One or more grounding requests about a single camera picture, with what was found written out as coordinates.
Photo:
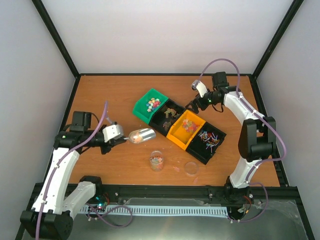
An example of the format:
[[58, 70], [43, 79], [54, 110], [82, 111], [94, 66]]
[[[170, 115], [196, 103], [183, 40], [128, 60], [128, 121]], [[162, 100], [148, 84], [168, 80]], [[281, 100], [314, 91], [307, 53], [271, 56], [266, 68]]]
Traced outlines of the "metal scoop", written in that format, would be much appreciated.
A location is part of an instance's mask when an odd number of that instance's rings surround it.
[[140, 144], [156, 137], [156, 132], [151, 128], [142, 128], [132, 131], [125, 140], [130, 141], [133, 144]]

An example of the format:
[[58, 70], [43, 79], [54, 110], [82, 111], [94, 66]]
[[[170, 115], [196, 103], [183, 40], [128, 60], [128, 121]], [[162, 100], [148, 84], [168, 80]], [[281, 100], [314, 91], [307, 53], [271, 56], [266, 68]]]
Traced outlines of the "yellow plastic bin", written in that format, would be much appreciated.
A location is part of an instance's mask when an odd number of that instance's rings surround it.
[[185, 151], [205, 123], [197, 114], [186, 110], [170, 127], [166, 138]]

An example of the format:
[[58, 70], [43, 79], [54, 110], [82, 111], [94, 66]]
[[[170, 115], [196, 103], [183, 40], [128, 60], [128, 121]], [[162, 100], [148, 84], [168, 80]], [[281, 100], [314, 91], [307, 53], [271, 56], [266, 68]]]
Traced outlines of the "black bin with popsicle candies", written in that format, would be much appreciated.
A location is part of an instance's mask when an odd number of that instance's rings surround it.
[[170, 98], [160, 106], [152, 115], [149, 126], [163, 136], [167, 136], [171, 127], [185, 112], [186, 108], [177, 104]]

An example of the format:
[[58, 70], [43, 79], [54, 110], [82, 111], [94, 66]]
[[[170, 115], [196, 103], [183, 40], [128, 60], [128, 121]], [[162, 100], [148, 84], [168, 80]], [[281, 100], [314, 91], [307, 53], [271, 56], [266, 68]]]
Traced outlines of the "black bin with lollipops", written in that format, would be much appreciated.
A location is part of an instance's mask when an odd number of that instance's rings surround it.
[[206, 122], [186, 148], [186, 152], [206, 165], [225, 140], [226, 134]]

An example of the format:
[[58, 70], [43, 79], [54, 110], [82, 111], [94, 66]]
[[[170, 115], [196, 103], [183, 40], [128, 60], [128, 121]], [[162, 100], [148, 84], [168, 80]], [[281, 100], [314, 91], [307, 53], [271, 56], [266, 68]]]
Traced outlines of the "green plastic bin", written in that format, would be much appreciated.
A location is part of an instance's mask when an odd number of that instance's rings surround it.
[[144, 123], [149, 124], [152, 116], [168, 99], [169, 98], [161, 92], [151, 88], [135, 103], [132, 113]]

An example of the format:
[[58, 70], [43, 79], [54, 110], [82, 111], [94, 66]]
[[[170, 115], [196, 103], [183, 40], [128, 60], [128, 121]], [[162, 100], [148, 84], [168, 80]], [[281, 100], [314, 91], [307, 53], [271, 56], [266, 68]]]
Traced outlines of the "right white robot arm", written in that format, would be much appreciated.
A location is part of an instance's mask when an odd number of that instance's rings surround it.
[[199, 79], [195, 80], [191, 88], [198, 94], [186, 107], [198, 113], [208, 106], [220, 104], [228, 108], [241, 124], [238, 140], [240, 159], [224, 185], [225, 200], [235, 203], [247, 194], [259, 166], [276, 151], [276, 121], [258, 112], [245, 99], [238, 85], [230, 86], [225, 72], [215, 73], [212, 85], [213, 90], [209, 90]]

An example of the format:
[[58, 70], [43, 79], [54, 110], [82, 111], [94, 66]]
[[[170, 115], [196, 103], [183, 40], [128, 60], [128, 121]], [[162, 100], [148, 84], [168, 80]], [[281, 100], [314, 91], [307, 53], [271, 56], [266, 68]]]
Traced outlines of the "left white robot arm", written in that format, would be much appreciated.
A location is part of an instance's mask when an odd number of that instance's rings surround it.
[[72, 122], [55, 137], [52, 161], [42, 189], [30, 210], [24, 210], [20, 222], [35, 239], [66, 240], [71, 234], [73, 221], [89, 201], [104, 202], [102, 179], [85, 175], [75, 190], [65, 196], [71, 173], [81, 154], [90, 148], [100, 148], [103, 155], [125, 142], [124, 131], [117, 122], [110, 125], [98, 121], [91, 129], [93, 113], [75, 111]]

